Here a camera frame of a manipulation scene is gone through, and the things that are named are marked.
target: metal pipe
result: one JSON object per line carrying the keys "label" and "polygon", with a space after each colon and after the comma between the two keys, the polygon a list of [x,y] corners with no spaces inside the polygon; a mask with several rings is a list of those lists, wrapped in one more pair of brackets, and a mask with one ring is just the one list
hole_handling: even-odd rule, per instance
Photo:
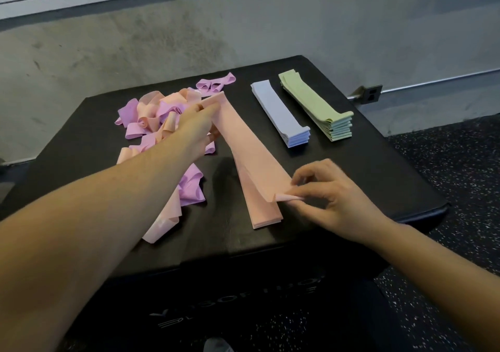
{"label": "metal pipe", "polygon": [[[442,83],[445,83],[445,82],[448,82],[448,81],[454,81],[456,79],[469,78],[469,77],[475,77],[475,76],[482,76],[483,74],[489,74],[489,73],[495,73],[495,72],[500,72],[500,68],[490,69],[489,71],[477,71],[475,73],[463,74],[461,76],[456,76],[456,77],[448,77],[448,78],[437,79],[435,81],[424,82],[424,83],[421,83],[421,84],[414,84],[414,85],[408,85],[408,86],[402,86],[402,87],[394,87],[393,89],[382,90],[382,92],[380,94],[385,94],[385,93],[390,93],[390,92],[395,92],[395,91],[401,91],[401,90],[407,90],[407,89],[414,89],[416,87],[433,85],[433,84],[442,84]],[[354,99],[358,99],[358,98],[361,98],[361,95],[348,96],[347,97],[347,99],[349,99],[349,100],[354,100]]]}

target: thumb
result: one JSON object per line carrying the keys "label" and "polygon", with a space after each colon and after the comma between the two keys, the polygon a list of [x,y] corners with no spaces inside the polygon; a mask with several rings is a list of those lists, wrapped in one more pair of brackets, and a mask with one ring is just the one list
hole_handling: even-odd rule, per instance
{"label": "thumb", "polygon": [[309,219],[311,222],[332,230],[334,219],[332,219],[333,213],[331,211],[311,206],[301,200],[291,200],[287,202],[287,204],[296,209],[300,215]]}

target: outlet box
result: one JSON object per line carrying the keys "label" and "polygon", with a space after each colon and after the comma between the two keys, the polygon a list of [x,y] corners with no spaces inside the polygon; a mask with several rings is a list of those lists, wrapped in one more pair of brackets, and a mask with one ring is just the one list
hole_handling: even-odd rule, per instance
{"label": "outlet box", "polygon": [[361,98],[359,99],[358,103],[368,104],[378,102],[378,97],[380,97],[381,93],[382,85],[363,87],[363,93],[361,94]]}

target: folded resistance band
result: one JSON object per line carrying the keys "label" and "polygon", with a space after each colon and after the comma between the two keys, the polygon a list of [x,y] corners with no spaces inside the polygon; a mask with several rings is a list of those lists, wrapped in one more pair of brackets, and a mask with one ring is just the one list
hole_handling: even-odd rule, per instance
{"label": "folded resistance band", "polygon": [[351,137],[350,120],[354,113],[347,111],[342,114],[335,111],[304,81],[295,70],[279,74],[284,89],[304,108],[309,117],[323,131],[330,141]]}
{"label": "folded resistance band", "polygon": [[253,95],[266,112],[288,148],[309,141],[310,128],[302,127],[272,89],[269,80],[251,84]]}
{"label": "folded resistance band", "polygon": [[267,150],[229,103],[223,91],[202,101],[203,107],[218,102],[213,122],[233,153],[241,188],[254,229],[283,219],[276,202],[302,199],[284,194],[291,177]]}

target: pink resistance band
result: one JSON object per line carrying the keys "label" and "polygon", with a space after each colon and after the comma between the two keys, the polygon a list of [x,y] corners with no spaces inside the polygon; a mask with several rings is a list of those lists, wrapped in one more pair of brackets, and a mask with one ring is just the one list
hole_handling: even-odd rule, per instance
{"label": "pink resistance band", "polygon": [[202,101],[203,107],[218,102],[221,110],[214,124],[228,143],[240,176],[254,229],[283,219],[276,202],[300,197],[284,194],[291,178],[229,103],[223,91]]}

